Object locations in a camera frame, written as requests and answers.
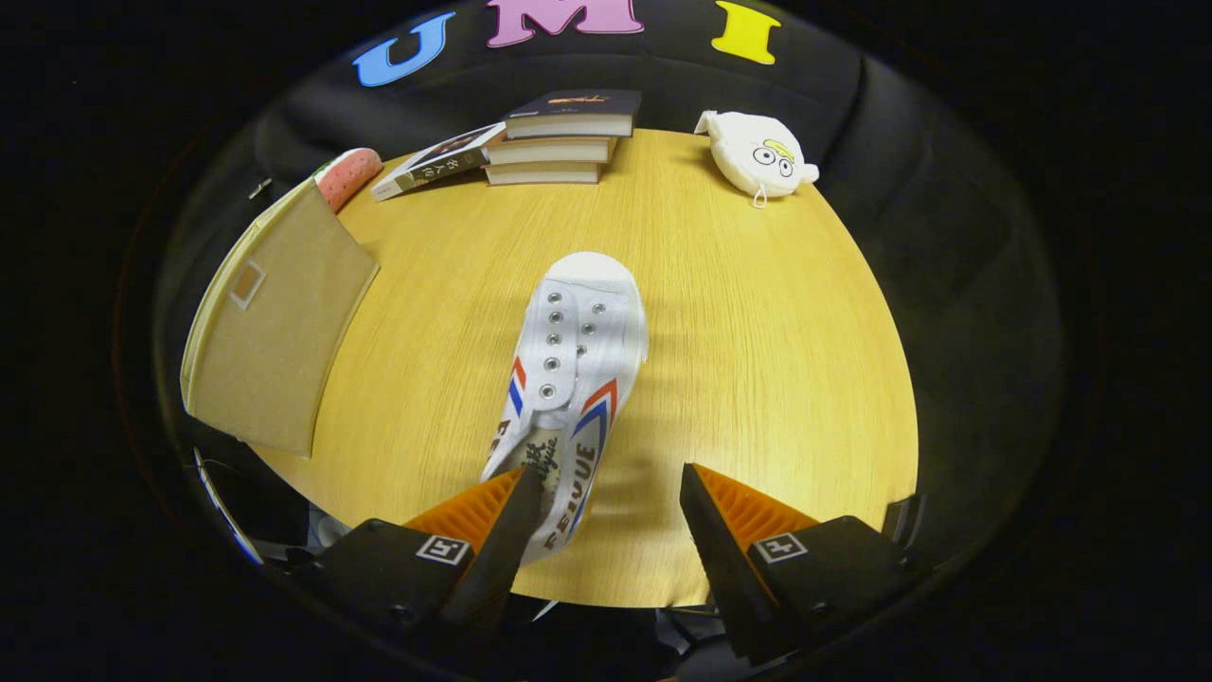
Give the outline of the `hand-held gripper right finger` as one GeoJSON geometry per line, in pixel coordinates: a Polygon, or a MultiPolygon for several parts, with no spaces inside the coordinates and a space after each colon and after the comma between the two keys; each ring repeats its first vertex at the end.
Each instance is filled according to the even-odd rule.
{"type": "Polygon", "coordinates": [[[907,549],[853,515],[814,521],[701,463],[679,502],[724,632],[753,663],[827,646],[917,585],[907,549]]]}

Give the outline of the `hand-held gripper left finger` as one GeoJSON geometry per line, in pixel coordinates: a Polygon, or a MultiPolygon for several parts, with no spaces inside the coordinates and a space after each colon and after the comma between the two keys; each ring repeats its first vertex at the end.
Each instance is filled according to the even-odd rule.
{"type": "Polygon", "coordinates": [[[520,468],[404,525],[367,518],[311,560],[311,594],[376,631],[490,629],[538,525],[543,483],[520,468]]]}

